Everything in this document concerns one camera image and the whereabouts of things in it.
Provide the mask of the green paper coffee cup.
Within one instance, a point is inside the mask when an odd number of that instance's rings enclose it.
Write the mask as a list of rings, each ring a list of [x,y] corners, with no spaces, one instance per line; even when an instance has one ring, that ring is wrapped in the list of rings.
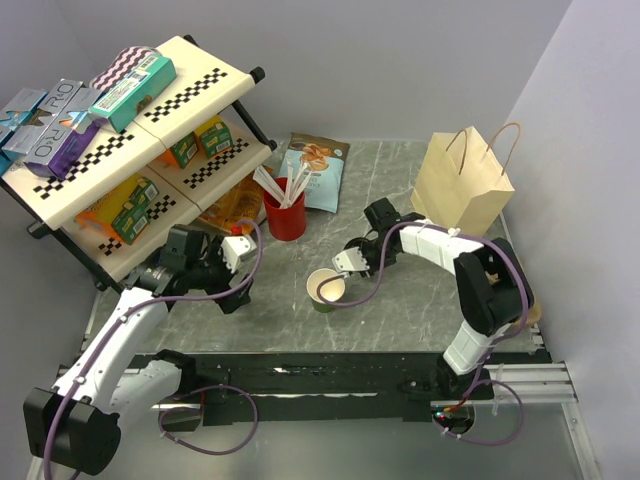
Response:
[[[317,293],[329,300],[338,302],[345,292],[344,277],[329,268],[321,268],[312,272],[306,283],[307,294],[310,297],[312,307],[320,313],[331,312],[334,307],[325,303]]]

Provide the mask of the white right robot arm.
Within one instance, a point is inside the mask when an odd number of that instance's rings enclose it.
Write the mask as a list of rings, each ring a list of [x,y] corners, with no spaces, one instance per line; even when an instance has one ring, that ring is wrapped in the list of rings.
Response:
[[[417,212],[400,214],[380,199],[364,210],[374,239],[357,237],[332,259],[340,272],[371,277],[401,253],[425,259],[455,277],[463,320],[437,361],[438,390],[459,398],[480,380],[497,343],[522,331],[535,300],[511,243],[486,240],[434,224]]]

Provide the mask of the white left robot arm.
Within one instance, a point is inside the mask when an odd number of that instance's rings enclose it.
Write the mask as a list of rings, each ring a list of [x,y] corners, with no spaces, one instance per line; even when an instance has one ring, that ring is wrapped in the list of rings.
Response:
[[[226,313],[249,303],[254,273],[231,283],[250,256],[261,258],[258,227],[212,236],[188,225],[170,228],[166,243],[136,266],[111,316],[94,340],[48,389],[23,404],[29,448],[41,459],[41,478],[56,466],[75,476],[97,475],[113,459],[124,432],[153,405],[199,394],[193,357],[164,349],[134,375],[126,369],[139,344],[183,302],[213,301]]]

